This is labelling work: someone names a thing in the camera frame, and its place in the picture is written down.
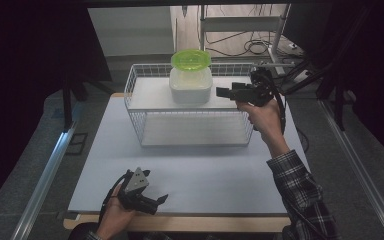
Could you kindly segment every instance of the wire basket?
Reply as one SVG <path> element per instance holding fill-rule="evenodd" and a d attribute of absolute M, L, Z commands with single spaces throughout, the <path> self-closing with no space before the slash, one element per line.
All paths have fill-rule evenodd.
<path fill-rule="evenodd" d="M 215 87 L 249 83 L 252 63 L 210 66 L 213 89 L 201 105 L 179 105 L 171 98 L 171 64 L 135 64 L 124 101 L 142 146 L 247 146 L 253 132 L 248 114 L 233 101 L 215 96 Z"/>

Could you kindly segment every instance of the hand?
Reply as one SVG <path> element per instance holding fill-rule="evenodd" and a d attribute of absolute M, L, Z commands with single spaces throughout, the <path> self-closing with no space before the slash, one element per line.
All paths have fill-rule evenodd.
<path fill-rule="evenodd" d="M 107 203 L 101 224 L 96 231 L 96 235 L 107 240 L 111 239 L 121 231 L 123 231 L 136 214 L 134 210 L 126 210 L 117 198 L 119 184 L 113 191 L 112 197 Z"/>
<path fill-rule="evenodd" d="M 270 100 L 263 107 L 256 107 L 245 102 L 236 102 L 236 105 L 239 110 L 249 114 L 249 121 L 261 133 L 261 138 L 267 144 L 273 158 L 289 152 L 289 147 L 282 134 L 280 111 L 276 100 Z"/>

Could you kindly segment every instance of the person's left hand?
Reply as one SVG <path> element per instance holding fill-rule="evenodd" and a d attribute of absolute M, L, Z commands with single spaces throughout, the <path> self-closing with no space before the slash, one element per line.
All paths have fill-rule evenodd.
<path fill-rule="evenodd" d="M 101 224 L 96 231 L 103 240 L 111 239 L 121 231 L 123 231 L 136 214 L 135 210 L 127 210 L 123 207 L 117 198 L 119 184 L 113 191 L 110 200 L 107 203 Z"/>

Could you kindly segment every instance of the gray floor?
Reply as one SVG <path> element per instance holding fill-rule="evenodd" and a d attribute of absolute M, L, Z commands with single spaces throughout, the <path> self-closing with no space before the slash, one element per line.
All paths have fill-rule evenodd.
<path fill-rule="evenodd" d="M 132 61 L 151 62 L 150 58 Z M 167 56 L 155 57 L 166 62 Z M 114 82 L 104 83 L 120 92 L 129 64 L 110 59 Z M 62 222 L 83 164 L 93 143 L 109 95 L 86 84 L 89 98 L 76 134 L 87 133 L 86 145 L 78 155 L 65 155 L 49 193 L 40 209 L 29 239 L 66 239 L 70 234 Z M 316 181 L 324 188 L 325 202 L 334 214 L 344 239 L 384 239 L 384 228 L 367 200 L 348 160 L 324 116 L 314 94 L 317 83 L 288 96 L 288 104 L 296 126 L 309 139 L 306 153 Z M 0 191 L 0 239 L 10 239 L 39 177 L 63 128 L 62 96 L 48 97 L 38 128 L 17 166 Z M 344 109 L 346 134 L 364 162 L 375 184 L 384 196 L 384 148 L 353 114 L 351 106 Z M 70 146 L 67 152 L 77 152 Z"/>

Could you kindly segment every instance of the green lid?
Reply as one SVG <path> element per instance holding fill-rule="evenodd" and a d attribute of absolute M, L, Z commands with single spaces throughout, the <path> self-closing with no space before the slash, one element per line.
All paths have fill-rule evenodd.
<path fill-rule="evenodd" d="M 171 65 L 181 71 L 199 71 L 210 64 L 210 53 L 198 49 L 181 50 L 171 57 Z"/>

